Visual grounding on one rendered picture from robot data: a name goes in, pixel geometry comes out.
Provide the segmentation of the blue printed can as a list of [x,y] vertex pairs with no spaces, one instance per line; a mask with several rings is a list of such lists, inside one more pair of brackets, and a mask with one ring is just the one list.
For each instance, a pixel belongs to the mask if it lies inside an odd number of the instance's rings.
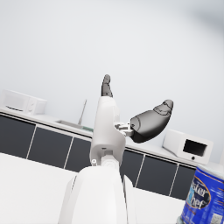
[[176,224],[224,224],[224,176],[198,165]]

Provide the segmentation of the thin metal faucet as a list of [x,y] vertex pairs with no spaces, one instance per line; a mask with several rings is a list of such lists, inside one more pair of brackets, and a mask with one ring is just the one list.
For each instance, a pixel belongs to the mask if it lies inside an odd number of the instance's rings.
[[81,123],[82,123],[82,117],[83,117],[86,105],[87,105],[87,99],[85,99],[85,101],[84,101],[83,108],[82,108],[81,115],[80,115],[80,119],[78,121],[78,125],[81,125]]

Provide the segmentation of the kitchen counter with dark cabinets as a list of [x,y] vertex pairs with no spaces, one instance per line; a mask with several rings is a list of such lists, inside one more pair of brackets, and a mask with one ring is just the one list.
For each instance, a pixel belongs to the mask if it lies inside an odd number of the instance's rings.
[[[90,165],[92,137],[34,118],[0,112],[0,152],[79,172]],[[151,148],[128,146],[120,173],[133,186],[184,200],[196,170],[194,164]]]

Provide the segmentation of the white microwave oven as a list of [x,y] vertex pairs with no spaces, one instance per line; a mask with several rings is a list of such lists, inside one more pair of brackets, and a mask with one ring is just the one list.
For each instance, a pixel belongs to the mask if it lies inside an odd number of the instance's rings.
[[46,103],[47,100],[10,90],[0,94],[0,107],[32,116],[44,114]]

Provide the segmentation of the recessed kitchen sink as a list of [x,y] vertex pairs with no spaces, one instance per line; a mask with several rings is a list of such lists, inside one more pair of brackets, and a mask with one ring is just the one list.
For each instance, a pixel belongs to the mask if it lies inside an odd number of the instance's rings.
[[70,127],[76,128],[76,129],[87,130],[87,131],[90,131],[90,132],[94,131],[92,128],[82,126],[80,124],[75,124],[75,123],[72,123],[72,122],[67,122],[67,121],[63,121],[63,120],[58,120],[58,121],[55,121],[55,122],[56,123],[61,123],[61,124],[64,124],[66,126],[70,126]]

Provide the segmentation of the white oven with dark window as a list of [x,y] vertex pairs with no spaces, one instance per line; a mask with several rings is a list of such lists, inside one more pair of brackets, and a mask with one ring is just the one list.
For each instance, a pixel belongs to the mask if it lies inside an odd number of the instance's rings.
[[178,158],[206,165],[214,143],[196,136],[169,129],[164,138],[163,147]]

